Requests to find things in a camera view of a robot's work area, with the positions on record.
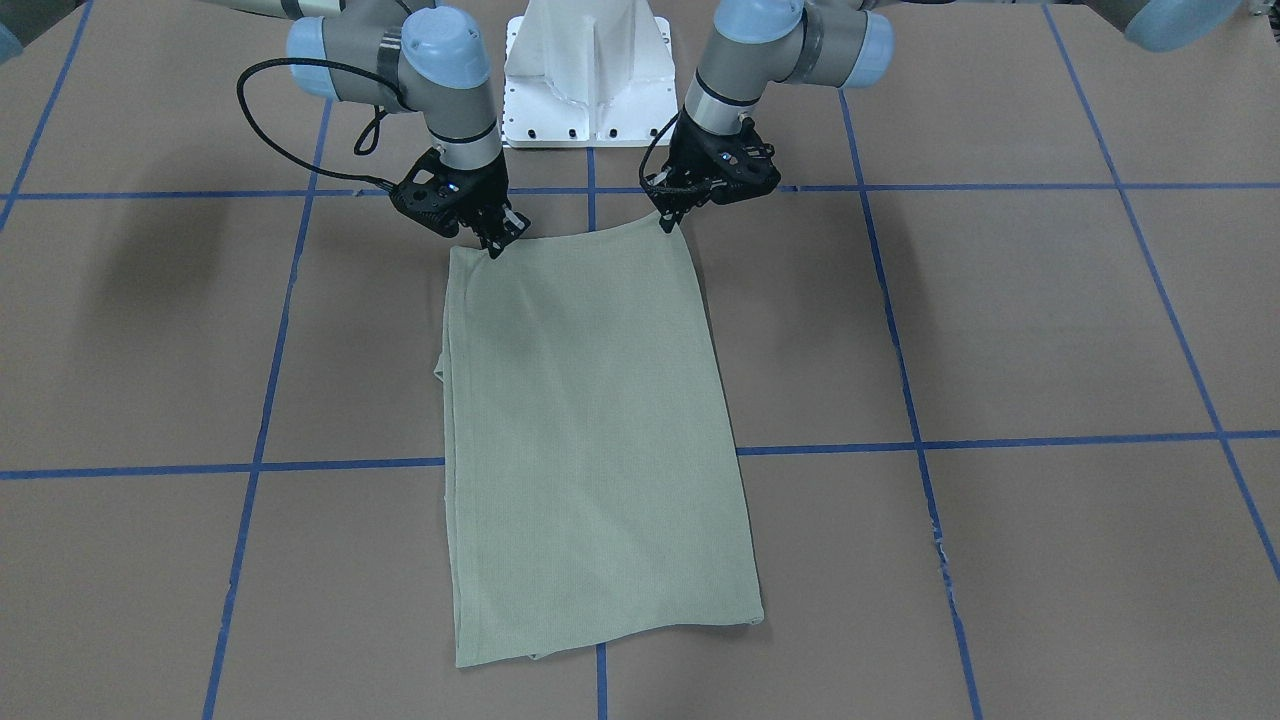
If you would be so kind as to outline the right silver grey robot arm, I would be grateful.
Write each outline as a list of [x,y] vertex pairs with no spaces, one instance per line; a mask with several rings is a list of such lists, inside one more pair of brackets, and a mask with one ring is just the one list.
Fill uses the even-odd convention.
[[425,154],[401,181],[364,176],[362,182],[439,236],[471,229],[492,258],[525,233],[529,219],[508,199],[490,61],[468,13],[435,1],[234,1],[232,8],[291,20],[285,55],[238,78],[239,104],[251,77],[285,67],[306,94],[372,108],[355,146],[358,156],[378,146],[385,117],[419,113],[429,133]]

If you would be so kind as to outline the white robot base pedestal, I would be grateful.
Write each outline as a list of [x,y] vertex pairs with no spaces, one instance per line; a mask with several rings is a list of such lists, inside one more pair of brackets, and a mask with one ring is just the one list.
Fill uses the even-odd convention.
[[645,147],[678,113],[671,26],[646,1],[530,1],[504,41],[508,147]]

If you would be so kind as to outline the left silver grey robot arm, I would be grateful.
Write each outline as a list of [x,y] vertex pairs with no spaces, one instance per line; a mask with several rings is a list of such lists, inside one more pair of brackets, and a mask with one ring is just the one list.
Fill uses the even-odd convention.
[[[1079,6],[1128,44],[1169,54],[1208,36],[1240,12],[1277,1],[719,1],[705,47],[675,115],[645,149],[637,184],[671,233],[695,208],[765,197],[782,179],[774,146],[756,129],[754,113],[771,85],[836,88],[878,83],[890,68],[897,37],[887,6]],[[646,165],[659,140],[669,154],[657,173]],[[1101,190],[1101,183],[867,183],[788,187],[801,192]]]

